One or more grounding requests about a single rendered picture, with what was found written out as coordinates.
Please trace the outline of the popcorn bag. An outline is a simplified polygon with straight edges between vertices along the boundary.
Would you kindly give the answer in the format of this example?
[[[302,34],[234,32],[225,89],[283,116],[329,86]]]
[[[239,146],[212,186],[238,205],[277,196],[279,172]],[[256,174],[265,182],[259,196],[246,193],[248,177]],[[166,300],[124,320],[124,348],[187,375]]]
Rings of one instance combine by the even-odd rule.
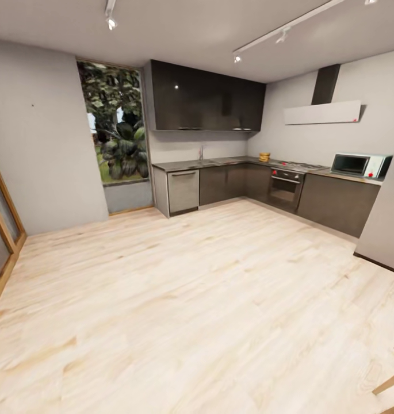
[[[270,154],[271,153],[269,153],[269,152],[261,152],[260,154],[259,154],[259,161],[262,161],[262,162],[269,162],[269,160],[270,160]]]

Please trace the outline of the microwave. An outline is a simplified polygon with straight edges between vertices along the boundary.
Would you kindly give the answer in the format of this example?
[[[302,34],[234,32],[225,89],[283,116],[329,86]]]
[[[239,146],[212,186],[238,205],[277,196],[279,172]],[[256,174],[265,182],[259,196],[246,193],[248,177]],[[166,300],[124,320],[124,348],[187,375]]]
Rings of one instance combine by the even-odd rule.
[[[386,176],[393,157],[393,155],[341,152],[335,154],[330,171],[380,178]]]

